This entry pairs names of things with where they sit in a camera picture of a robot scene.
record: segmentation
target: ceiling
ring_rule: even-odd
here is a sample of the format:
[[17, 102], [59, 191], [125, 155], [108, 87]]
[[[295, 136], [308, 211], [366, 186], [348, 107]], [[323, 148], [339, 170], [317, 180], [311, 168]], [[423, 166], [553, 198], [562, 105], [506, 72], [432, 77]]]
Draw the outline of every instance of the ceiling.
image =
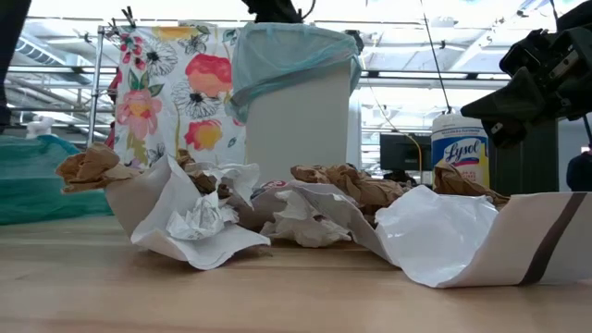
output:
[[[581, 2], [555, 1], [559, 14]], [[178, 19], [195, 19], [223, 27], [241, 27], [254, 19], [241, 0], [167, 0], [150, 3], [148, 5], [146, 0], [127, 0], [124, 4], [131, 6], [138, 25], [174, 26]], [[307, 12], [313, 1], [292, 0], [292, 3], [302, 12]], [[60, 0], [59, 6], [55, 1], [33, 0], [22, 37], [57, 58], [65, 59], [68, 65], [91, 66], [95, 61], [97, 27], [107, 25], [111, 18], [117, 19], [117, 24], [125, 24], [122, 7], [122, 3], [116, 0]], [[429, 22], [433, 50], [424, 15]], [[365, 44], [361, 57], [368, 69], [434, 71], [437, 69], [435, 53], [440, 70], [463, 72], [500, 72], [499, 61], [513, 43], [523, 39], [533, 29], [553, 31], [555, 24], [549, 0], [424, 0], [423, 6], [420, 0], [317, 0], [306, 23], [335, 31], [360, 31]], [[103, 66], [116, 66], [119, 56], [118, 49], [105, 41]], [[13, 65], [39, 64], [16, 53]], [[82, 80], [82, 84], [81, 79], [73, 83], [72, 80], [47, 74], [13, 73], [11, 77], [41, 86], [77, 105], [90, 98], [88, 79], [92, 77]], [[112, 79], [113, 75], [102, 75], [100, 85], [106, 87]], [[16, 93], [34, 94], [34, 91], [10, 83]], [[84, 86], [85, 89], [79, 97], [74, 87], [66, 89], [69, 85]], [[389, 93], [388, 89], [378, 90], [384, 96], [381, 97], [382, 103], [394, 105], [394, 109], [403, 107], [404, 104], [396, 100], [391, 102], [393, 98], [389, 97], [396, 94]], [[376, 98], [372, 95], [362, 93], [362, 96], [365, 96], [361, 97], [362, 104], [375, 104]], [[25, 103], [23, 101], [26, 99], [18, 100], [18, 95], [15, 98], [20, 103], [18, 106]], [[418, 114], [417, 119], [424, 124], [425, 114], [441, 107], [441, 97], [424, 98], [422, 101], [424, 106], [416, 105], [413, 109]], [[64, 103], [52, 105], [63, 106]], [[112, 105], [104, 96], [100, 107]], [[74, 117], [80, 123], [88, 121], [84, 113]], [[105, 125], [112, 119], [110, 114], [101, 114], [98, 123]], [[98, 131], [105, 134], [108, 128]]]

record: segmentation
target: brown stripe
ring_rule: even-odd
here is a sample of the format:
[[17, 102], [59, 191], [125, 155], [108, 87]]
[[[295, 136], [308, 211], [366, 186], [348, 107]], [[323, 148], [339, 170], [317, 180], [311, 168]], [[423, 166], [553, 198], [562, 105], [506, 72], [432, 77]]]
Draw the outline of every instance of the brown stripe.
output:
[[572, 195], [570, 200], [565, 205], [565, 208], [563, 208], [563, 211], [557, 218], [557, 221], [553, 223], [553, 226], [551, 226], [547, 232], [547, 235], [545, 238], [543, 238], [543, 241], [541, 241], [540, 245], [538, 245], [538, 249], [536, 249], [533, 260], [530, 263], [524, 278], [518, 284], [519, 286], [534, 284], [543, 278], [557, 243], [559, 243], [559, 240], [561, 239], [563, 232], [567, 229], [567, 226], [569, 226], [570, 222], [572, 222], [575, 212], [577, 212], [585, 197], [586, 193], [574, 193]]

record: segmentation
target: table surface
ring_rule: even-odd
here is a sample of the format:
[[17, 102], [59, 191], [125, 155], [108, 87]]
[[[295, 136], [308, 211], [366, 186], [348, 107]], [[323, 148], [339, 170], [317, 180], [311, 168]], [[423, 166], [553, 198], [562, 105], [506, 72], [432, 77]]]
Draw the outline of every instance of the table surface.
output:
[[592, 286], [432, 290], [356, 245], [251, 249], [211, 271], [113, 217], [0, 227], [0, 332], [590, 332]]

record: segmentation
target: trash can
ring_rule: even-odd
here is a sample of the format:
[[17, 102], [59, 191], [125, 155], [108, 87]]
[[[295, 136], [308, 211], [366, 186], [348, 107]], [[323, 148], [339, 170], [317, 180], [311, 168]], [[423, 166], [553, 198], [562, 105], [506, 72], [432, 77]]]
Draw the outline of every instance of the trash can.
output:
[[248, 24], [232, 60], [228, 111], [246, 124], [262, 183], [295, 165], [346, 163], [349, 98], [360, 78], [355, 40], [303, 24]]

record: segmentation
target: light blue trash bag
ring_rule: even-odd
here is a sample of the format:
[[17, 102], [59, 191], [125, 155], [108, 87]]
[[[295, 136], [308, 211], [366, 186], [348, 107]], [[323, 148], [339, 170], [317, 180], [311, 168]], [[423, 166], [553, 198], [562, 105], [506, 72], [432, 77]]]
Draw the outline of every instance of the light blue trash bag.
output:
[[362, 73], [353, 37], [304, 24], [249, 23], [232, 56], [227, 113], [245, 124], [258, 96], [323, 77], [343, 63], [351, 64], [351, 93]]

